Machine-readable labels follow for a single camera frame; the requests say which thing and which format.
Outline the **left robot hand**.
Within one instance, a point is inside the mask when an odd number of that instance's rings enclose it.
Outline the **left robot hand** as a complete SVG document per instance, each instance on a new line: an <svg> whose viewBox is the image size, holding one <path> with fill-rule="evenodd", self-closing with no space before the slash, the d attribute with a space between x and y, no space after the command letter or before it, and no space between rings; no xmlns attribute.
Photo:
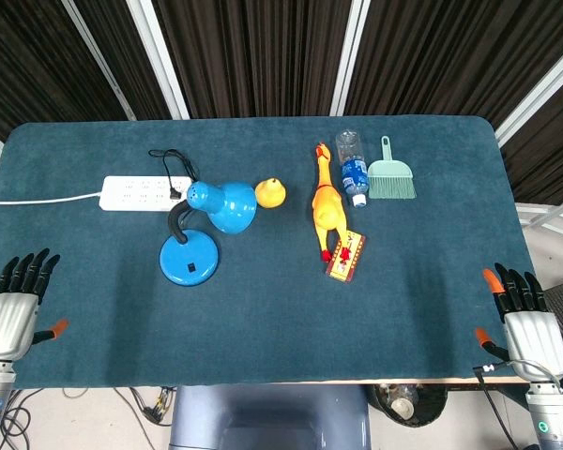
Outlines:
<svg viewBox="0 0 563 450"><path fill-rule="evenodd" d="M69 326L66 319L45 330L36 328L53 270L60 256L44 248L24 258L14 257L0 273L0 369L22 359L41 342L59 338Z"/></svg>

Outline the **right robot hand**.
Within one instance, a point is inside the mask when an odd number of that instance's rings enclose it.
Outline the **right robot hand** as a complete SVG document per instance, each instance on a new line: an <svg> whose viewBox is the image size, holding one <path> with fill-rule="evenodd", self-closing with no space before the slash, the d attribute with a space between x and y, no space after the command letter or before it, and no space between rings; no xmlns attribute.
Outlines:
<svg viewBox="0 0 563 450"><path fill-rule="evenodd" d="M482 276L493 295L507 347L496 345L479 327L475 335L480 347L527 382L559 383L563 379L563 337L536 277L498 262L493 270L483 269Z"/></svg>

